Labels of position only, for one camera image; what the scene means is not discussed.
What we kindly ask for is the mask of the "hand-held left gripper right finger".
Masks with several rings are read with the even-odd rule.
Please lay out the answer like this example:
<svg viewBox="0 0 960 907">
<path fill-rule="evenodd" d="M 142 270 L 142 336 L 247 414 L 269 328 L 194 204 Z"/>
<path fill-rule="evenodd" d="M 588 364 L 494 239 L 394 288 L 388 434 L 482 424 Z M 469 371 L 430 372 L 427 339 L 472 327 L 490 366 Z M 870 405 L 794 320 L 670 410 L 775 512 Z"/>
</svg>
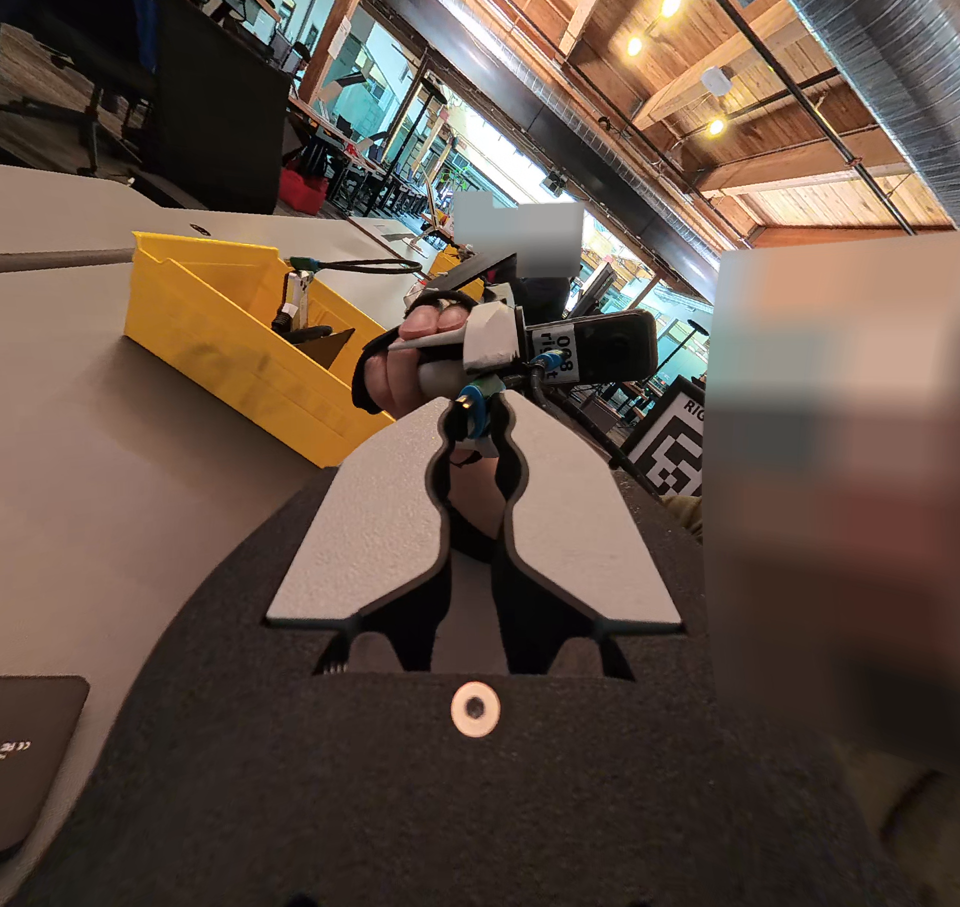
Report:
<svg viewBox="0 0 960 907">
<path fill-rule="evenodd" d="M 548 674 L 572 641 L 629 675 L 615 638 L 684 625 L 605 460 L 512 389 L 494 399 L 490 435 L 505 499 L 491 588 L 509 672 Z"/>
</svg>

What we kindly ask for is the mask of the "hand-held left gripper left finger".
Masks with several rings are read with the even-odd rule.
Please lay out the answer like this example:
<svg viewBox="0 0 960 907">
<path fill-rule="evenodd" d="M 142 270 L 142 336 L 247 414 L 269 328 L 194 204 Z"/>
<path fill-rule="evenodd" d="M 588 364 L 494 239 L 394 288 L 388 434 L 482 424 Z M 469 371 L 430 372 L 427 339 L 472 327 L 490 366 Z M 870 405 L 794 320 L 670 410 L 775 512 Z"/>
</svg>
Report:
<svg viewBox="0 0 960 907">
<path fill-rule="evenodd" d="M 340 465 L 270 602 L 274 627 L 386 636 L 428 672 L 451 602 L 450 401 L 375 433 Z"/>
</svg>

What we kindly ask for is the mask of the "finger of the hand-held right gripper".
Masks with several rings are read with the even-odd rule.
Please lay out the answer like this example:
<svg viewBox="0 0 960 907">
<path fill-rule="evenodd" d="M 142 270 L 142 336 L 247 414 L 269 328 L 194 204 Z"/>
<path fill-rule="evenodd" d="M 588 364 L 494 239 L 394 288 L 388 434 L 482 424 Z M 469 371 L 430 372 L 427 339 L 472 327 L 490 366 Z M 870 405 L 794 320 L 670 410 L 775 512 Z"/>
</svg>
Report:
<svg viewBox="0 0 960 907">
<path fill-rule="evenodd" d="M 522 361 L 522 309 L 502 301 L 476 305 L 463 326 L 465 373 L 494 373 Z"/>
</svg>

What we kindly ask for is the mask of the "yellow plastic bin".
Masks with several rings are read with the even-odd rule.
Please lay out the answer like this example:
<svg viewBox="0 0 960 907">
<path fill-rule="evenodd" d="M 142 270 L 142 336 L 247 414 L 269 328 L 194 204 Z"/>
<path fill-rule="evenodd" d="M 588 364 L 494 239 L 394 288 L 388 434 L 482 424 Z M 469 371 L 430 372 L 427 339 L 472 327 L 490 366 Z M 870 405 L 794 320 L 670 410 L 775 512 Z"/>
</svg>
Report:
<svg viewBox="0 0 960 907">
<path fill-rule="evenodd" d="M 366 343 L 384 328 L 322 281 L 308 319 L 353 335 L 324 367 L 270 327 L 287 265 L 269 246 L 134 231 L 124 333 L 320 468 L 394 420 L 354 407 Z"/>
<path fill-rule="evenodd" d="M 448 244 L 446 248 L 439 252 L 432 265 L 429 268 L 428 280 L 425 287 L 431 287 L 434 281 L 461 266 L 461 256 L 459 248 L 453 244 Z M 469 282 L 463 283 L 457 290 L 469 297 L 472 301 L 480 303 L 484 301 L 485 273 L 473 277 Z"/>
</svg>

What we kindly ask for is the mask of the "black hdmi adapter hub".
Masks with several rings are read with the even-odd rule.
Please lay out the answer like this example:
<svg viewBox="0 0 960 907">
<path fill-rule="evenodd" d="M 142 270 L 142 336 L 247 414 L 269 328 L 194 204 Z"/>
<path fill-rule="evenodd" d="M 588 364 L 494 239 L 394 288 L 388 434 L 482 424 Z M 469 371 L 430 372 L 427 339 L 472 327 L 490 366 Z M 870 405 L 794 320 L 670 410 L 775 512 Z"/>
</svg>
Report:
<svg viewBox="0 0 960 907">
<path fill-rule="evenodd" d="M 1 860 L 41 817 L 90 694 L 79 675 L 1 677 Z"/>
</svg>

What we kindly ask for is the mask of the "person's right hand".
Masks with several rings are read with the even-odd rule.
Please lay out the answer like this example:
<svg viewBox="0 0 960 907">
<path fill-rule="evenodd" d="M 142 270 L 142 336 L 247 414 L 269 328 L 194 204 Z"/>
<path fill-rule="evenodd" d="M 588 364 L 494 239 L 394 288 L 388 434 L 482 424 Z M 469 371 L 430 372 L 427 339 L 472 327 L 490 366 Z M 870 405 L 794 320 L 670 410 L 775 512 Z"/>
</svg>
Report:
<svg viewBox="0 0 960 907">
<path fill-rule="evenodd" d="M 420 305 L 399 325 L 396 341 L 418 341 L 464 326 L 469 311 L 448 301 L 440 306 Z M 399 420 L 426 404 L 419 382 L 419 349 L 384 350 L 366 360 L 364 381 L 371 400 Z"/>
</svg>

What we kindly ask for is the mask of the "row of wooden desks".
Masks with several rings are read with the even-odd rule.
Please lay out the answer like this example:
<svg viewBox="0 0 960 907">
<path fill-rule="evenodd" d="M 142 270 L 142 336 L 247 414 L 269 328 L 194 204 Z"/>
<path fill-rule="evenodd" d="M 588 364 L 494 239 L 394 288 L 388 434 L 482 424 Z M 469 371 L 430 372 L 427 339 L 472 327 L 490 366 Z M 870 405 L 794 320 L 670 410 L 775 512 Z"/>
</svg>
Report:
<svg viewBox="0 0 960 907">
<path fill-rule="evenodd" d="M 367 157 L 371 139 L 352 140 L 294 95 L 287 98 L 287 110 L 300 145 L 284 155 L 284 168 L 297 172 L 309 186 L 324 181 L 328 204 L 344 215 L 426 214 L 431 205 L 426 187 Z"/>
</svg>

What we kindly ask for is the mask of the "red plastic bin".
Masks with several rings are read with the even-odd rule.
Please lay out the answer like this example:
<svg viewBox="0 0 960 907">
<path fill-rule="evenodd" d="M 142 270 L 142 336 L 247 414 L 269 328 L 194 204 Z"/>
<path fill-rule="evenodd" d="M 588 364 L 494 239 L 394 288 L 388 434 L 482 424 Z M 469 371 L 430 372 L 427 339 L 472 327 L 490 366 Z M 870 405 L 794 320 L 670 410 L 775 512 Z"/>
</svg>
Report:
<svg viewBox="0 0 960 907">
<path fill-rule="evenodd" d="M 289 164 L 281 170 L 278 200 L 296 213 L 317 216 L 327 200 L 329 185 L 326 176 L 304 175 Z"/>
</svg>

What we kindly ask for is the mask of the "black partition panel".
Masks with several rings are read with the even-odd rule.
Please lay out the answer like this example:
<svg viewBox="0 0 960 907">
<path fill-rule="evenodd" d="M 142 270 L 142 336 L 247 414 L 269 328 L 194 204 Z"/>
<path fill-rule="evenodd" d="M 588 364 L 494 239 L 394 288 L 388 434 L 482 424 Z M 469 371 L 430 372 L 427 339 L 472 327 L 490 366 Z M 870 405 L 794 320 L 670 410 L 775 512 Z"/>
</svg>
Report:
<svg viewBox="0 0 960 907">
<path fill-rule="evenodd" d="M 159 0 L 143 165 L 212 210 L 271 215 L 289 77 L 187 0 Z"/>
</svg>

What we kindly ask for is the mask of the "blue jacket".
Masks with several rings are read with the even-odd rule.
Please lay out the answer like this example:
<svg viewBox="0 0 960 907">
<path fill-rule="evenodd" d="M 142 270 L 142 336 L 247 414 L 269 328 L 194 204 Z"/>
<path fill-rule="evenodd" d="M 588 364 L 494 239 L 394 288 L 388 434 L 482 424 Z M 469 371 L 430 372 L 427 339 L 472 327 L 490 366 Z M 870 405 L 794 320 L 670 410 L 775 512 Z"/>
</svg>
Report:
<svg viewBox="0 0 960 907">
<path fill-rule="evenodd" d="M 151 75 L 158 69 L 161 0 L 133 0 L 138 58 Z"/>
</svg>

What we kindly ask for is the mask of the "black office chair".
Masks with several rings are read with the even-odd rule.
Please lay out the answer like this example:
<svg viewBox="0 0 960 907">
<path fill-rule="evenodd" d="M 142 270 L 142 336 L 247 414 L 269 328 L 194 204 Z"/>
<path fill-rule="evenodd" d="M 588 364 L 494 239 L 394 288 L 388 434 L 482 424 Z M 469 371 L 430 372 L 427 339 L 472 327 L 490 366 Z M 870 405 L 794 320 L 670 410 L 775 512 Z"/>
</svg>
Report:
<svg viewBox="0 0 960 907">
<path fill-rule="evenodd" d="M 2 111 L 72 126 L 88 156 L 78 174 L 96 177 L 99 142 L 138 165 L 140 157 L 124 136 L 100 121 L 111 95 L 123 97 L 128 111 L 154 96 L 155 75 L 139 62 L 134 0 L 1 0 L 2 24 L 30 34 L 51 54 L 54 66 L 70 67 L 93 85 L 83 110 L 21 97 L 2 103 Z"/>
</svg>

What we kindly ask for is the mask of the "silver spiral air duct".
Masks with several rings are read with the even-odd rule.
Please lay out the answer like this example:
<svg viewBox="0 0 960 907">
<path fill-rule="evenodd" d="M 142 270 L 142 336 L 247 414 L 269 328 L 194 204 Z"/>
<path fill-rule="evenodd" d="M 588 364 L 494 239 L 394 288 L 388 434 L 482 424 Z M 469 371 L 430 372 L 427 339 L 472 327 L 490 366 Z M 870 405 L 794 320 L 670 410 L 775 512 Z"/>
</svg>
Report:
<svg viewBox="0 0 960 907">
<path fill-rule="evenodd" d="M 958 226 L 959 0 L 788 1 Z"/>
</svg>

